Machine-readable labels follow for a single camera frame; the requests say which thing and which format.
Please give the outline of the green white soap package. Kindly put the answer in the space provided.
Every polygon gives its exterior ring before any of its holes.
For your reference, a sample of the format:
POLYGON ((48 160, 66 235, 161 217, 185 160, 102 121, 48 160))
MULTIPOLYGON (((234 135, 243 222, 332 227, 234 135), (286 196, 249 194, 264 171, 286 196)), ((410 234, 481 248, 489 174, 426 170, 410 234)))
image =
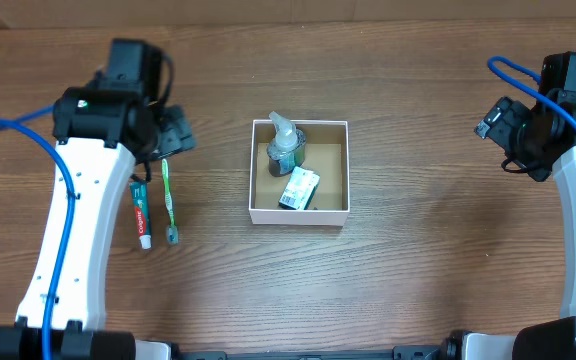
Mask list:
POLYGON ((279 206, 288 210, 307 210, 320 182, 312 170, 295 167, 279 198, 279 206))

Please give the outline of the clear soap pump bottle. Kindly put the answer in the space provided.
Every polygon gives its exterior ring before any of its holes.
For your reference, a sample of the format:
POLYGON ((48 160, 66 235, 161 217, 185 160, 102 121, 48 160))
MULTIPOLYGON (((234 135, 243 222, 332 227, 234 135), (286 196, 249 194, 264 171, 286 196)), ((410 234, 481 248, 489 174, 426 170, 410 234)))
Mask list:
POLYGON ((292 120, 277 112, 271 112, 269 118, 275 129, 275 136, 266 147, 269 172, 281 177, 305 161, 306 135, 292 120))

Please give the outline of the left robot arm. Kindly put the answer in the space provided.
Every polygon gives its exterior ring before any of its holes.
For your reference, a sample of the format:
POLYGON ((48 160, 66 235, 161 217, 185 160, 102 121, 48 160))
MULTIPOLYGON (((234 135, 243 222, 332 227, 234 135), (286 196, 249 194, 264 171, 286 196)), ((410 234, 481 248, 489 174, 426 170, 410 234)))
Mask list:
POLYGON ((11 325, 0 325, 0 359, 177 359, 170 342, 105 327, 110 246, 125 190, 134 195, 139 238, 151 243, 146 179, 136 166, 164 163, 196 142, 170 105, 174 65, 159 47, 116 39, 107 66, 51 106, 53 137, 40 146, 55 181, 32 281, 11 325))

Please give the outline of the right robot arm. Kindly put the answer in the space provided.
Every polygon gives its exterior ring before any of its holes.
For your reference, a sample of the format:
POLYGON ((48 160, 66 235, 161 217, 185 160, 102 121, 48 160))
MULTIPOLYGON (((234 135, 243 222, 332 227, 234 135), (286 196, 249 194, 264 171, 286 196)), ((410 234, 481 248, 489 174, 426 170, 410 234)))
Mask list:
POLYGON ((559 317, 515 335, 454 331, 431 353, 433 359, 576 359, 576 52, 544 58, 535 73, 503 56, 488 59, 489 70, 534 98, 528 108, 500 98, 475 127, 505 154, 507 173, 536 182, 553 179, 560 197, 565 281, 559 317))

